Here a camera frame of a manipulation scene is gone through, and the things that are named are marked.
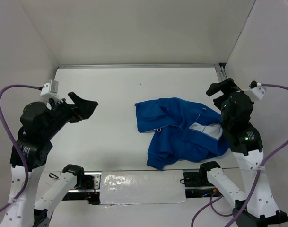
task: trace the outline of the purple cable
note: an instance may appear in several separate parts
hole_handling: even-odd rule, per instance
[[[214,201],[210,201],[208,204],[206,204],[205,206],[203,206],[203,207],[194,215],[194,217],[192,218],[191,227],[193,227],[193,224],[194,224],[195,219],[197,218],[197,216],[198,216],[204,209],[206,209],[208,206],[212,205],[213,203],[219,201],[219,200],[220,200],[221,198],[223,198],[223,197],[224,197],[224,196],[221,195],[221,196],[219,196],[217,199],[215,199]]]
[[[214,192],[214,193],[211,195],[211,197],[210,197],[210,202],[212,202],[212,199],[213,199],[213,197],[214,197],[214,195],[215,195],[216,193],[218,193],[218,191]],[[230,216],[233,215],[233,213],[231,213],[231,214],[221,214],[221,213],[219,213],[217,210],[215,210],[215,208],[213,207],[213,204],[210,204],[210,206],[211,206],[212,210],[213,210],[217,215],[220,215],[220,216],[222,216],[222,217],[230,217]]]
[[[27,166],[27,162],[26,162],[26,159],[24,158],[23,156],[23,153],[20,149],[20,147],[18,146],[15,138],[13,137],[6,121],[5,121],[5,118],[4,118],[4,115],[3,115],[3,112],[2,112],[2,109],[1,109],[1,98],[2,98],[2,95],[3,93],[10,89],[10,88],[13,88],[13,87],[26,87],[26,88],[33,88],[33,89],[37,89],[37,90],[40,90],[39,87],[34,87],[34,86],[29,86],[29,85],[23,85],[23,84],[14,84],[14,85],[9,85],[7,87],[4,87],[1,91],[0,91],[0,119],[1,119],[1,122],[5,128],[5,131],[6,133],[8,134],[13,146],[15,147],[15,149],[17,150],[17,153],[19,154],[21,160],[22,160],[22,163],[23,163],[23,166],[24,166],[24,169],[25,169],[25,181],[24,181],[24,184],[23,184],[23,187],[21,188],[21,190],[18,192],[18,194],[14,197],[14,199],[18,199],[19,196],[22,194],[22,192],[25,190],[26,186],[27,186],[27,183],[28,183],[28,166]],[[10,203],[7,203],[4,207],[2,207],[0,209],[0,213],[5,210],[7,207],[10,206]]]
[[[275,84],[262,84],[262,86],[265,86],[265,87],[277,87],[277,88],[281,88],[281,89],[285,89],[288,91],[288,87],[285,87],[285,86],[281,86],[281,85],[275,85]],[[279,146],[278,148],[276,148],[274,151],[272,151],[260,164],[260,166],[264,166],[265,163],[273,156],[275,155],[277,152],[279,152],[281,149],[283,149],[286,145],[288,145],[288,140],[286,142],[284,142],[281,146]],[[249,200],[251,199],[252,195],[253,195],[253,192],[256,188],[256,185],[257,185],[257,182],[258,182],[258,179],[259,179],[259,176],[261,174],[261,170],[257,170],[256,172],[256,177],[254,179],[254,182],[253,182],[253,185],[252,185],[252,188],[248,194],[248,197],[247,199],[245,200],[244,204],[242,205],[242,207],[240,208],[240,210],[238,211],[238,213],[224,226],[224,227],[229,227],[231,226],[237,219],[238,217],[241,215],[241,213],[244,211],[244,209],[246,208],[246,206],[248,205],[249,203]],[[203,207],[204,209],[211,205],[210,203],[208,203],[205,207]],[[201,210],[199,210],[194,217],[197,217],[197,214],[199,214],[201,212]]]

